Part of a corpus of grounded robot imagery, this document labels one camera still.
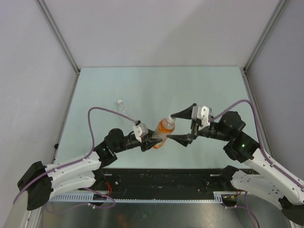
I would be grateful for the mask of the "orange label bottle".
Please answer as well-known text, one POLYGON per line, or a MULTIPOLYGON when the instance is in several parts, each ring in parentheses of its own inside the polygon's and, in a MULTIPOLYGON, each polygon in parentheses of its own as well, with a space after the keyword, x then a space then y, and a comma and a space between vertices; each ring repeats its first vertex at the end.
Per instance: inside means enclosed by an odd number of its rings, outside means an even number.
POLYGON ((152 134, 153 139, 166 139, 167 135, 173 133, 175 129, 175 122, 169 123, 167 118, 163 118, 157 125, 155 131, 152 134))

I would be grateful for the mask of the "clear unlabelled plastic bottle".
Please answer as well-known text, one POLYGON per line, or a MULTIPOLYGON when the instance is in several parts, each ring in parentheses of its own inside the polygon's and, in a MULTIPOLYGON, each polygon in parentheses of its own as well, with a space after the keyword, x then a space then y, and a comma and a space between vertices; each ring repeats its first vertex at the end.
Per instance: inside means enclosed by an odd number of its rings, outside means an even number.
POLYGON ((129 110, 126 108, 125 104, 121 104, 121 105, 117 104, 117 109, 121 114, 126 116, 128 120, 132 119, 131 116, 130 116, 129 110))

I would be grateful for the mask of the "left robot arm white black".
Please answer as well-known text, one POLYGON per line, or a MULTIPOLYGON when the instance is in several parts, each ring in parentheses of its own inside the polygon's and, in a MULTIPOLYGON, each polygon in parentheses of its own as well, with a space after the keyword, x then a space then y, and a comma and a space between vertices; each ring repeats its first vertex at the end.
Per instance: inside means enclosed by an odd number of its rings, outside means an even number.
POLYGON ((139 147, 143 152, 160 144, 163 138, 152 131, 142 133, 135 129, 128 135, 112 129, 92 152, 57 164, 33 163, 17 183, 21 193, 26 192, 26 209, 32 211, 45 205, 52 197, 92 187, 101 189, 105 184, 102 168, 117 160, 117 153, 139 147))

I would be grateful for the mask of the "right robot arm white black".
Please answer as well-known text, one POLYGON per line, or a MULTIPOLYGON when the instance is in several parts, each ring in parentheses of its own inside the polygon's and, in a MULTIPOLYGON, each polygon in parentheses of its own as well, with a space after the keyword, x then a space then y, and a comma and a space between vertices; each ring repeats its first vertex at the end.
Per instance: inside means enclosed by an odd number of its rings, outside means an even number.
POLYGON ((191 132, 170 135, 169 138, 185 147, 199 136, 226 141, 227 144, 223 148, 226 155, 258 172, 261 178, 251 178, 240 169, 227 166, 225 172, 220 175, 220 187, 223 190, 235 188, 250 192, 273 204, 293 223, 303 226, 304 181, 265 151, 259 133, 258 140, 254 140, 243 132, 246 124, 238 112, 232 110, 239 103, 241 101, 237 101, 217 116, 212 116, 206 106, 197 104, 171 114, 170 120, 191 120, 191 132))

